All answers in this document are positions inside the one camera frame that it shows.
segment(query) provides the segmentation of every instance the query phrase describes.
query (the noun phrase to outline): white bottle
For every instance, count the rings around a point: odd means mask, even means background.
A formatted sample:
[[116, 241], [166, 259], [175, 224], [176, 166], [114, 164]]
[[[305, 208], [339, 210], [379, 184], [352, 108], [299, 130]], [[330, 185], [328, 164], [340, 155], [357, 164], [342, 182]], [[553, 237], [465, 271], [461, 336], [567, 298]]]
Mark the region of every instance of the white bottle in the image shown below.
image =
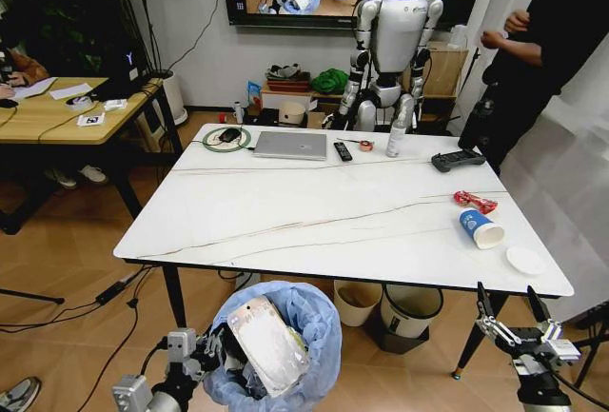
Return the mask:
[[409, 122], [406, 121], [407, 109], [400, 112], [398, 118], [391, 125], [391, 133], [389, 133], [389, 141], [387, 142], [387, 157], [395, 158], [400, 155], [400, 146], [402, 139], [406, 135]]
[[232, 105], [232, 108], [235, 111], [235, 119], [237, 119], [237, 123], [242, 124], [244, 122], [244, 110], [241, 107], [241, 103], [235, 101]]

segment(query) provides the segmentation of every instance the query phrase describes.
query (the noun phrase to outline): remote control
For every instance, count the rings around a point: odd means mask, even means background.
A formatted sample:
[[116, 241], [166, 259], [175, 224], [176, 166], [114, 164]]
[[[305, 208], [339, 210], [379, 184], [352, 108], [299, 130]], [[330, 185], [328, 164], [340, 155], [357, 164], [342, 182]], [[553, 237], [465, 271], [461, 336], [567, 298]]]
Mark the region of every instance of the remote control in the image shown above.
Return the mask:
[[458, 152], [434, 155], [431, 163], [440, 172], [448, 172], [453, 167], [461, 165], [482, 165], [486, 162], [484, 155], [480, 155], [473, 150], [460, 150]]
[[336, 151], [339, 152], [341, 160], [343, 160], [344, 162], [350, 162], [351, 160], [353, 160], [353, 157], [349, 153], [349, 150], [346, 148], [344, 143], [334, 143], [334, 147], [336, 148]]

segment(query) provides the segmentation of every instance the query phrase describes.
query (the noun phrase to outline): white table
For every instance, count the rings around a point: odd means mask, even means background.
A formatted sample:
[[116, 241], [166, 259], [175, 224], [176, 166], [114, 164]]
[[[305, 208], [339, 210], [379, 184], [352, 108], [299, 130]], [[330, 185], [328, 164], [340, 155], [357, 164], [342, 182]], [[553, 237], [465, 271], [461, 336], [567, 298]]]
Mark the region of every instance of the white table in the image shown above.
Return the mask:
[[[220, 127], [205, 125], [195, 141]], [[526, 293], [528, 285], [545, 297], [573, 294], [489, 165], [446, 174], [431, 165], [432, 155], [457, 149], [456, 138], [408, 135], [400, 156], [391, 159], [384, 155], [383, 133], [244, 129], [251, 146], [261, 130], [326, 134], [327, 160], [188, 146], [114, 249], [130, 263], [164, 267], [178, 325], [186, 325], [186, 316], [177, 266], [462, 290], [475, 290], [481, 281], [494, 292], [498, 312], [509, 294]], [[346, 143], [353, 161], [343, 163], [332, 145], [337, 138], [371, 140], [375, 148], [362, 152]], [[452, 195], [462, 189], [499, 202], [490, 218], [505, 228], [502, 245], [478, 250], [461, 228], [462, 208]], [[531, 277], [514, 269], [505, 259], [512, 245], [537, 252], [545, 272]]]

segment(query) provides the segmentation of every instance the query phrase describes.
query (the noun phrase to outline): black clothing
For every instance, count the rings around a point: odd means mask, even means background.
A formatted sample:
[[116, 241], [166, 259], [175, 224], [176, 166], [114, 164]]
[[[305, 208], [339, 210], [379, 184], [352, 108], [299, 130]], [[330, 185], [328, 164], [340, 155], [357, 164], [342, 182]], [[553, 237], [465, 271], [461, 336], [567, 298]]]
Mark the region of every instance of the black clothing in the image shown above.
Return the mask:
[[500, 50], [484, 78], [524, 83], [538, 91], [559, 94], [609, 31], [603, 12], [606, 0], [532, 0], [528, 31], [509, 39], [541, 46], [542, 67]]
[[500, 50], [484, 72], [485, 84], [498, 83], [486, 145], [479, 145], [499, 175], [500, 165], [535, 124], [553, 95], [559, 94], [609, 31], [605, 0], [532, 0], [528, 31], [509, 39], [541, 46], [542, 67]]

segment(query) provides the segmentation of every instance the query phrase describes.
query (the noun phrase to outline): laptop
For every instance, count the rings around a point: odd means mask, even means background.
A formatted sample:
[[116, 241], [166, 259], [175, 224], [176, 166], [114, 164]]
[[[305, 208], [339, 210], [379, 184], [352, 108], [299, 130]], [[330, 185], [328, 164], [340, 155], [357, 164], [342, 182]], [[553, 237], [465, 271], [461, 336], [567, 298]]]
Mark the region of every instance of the laptop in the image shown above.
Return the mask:
[[136, 45], [113, 49], [107, 57], [106, 70], [110, 78], [88, 94], [92, 100], [126, 99], [147, 81], [146, 62]]
[[325, 135], [263, 131], [254, 149], [254, 156], [325, 160]]

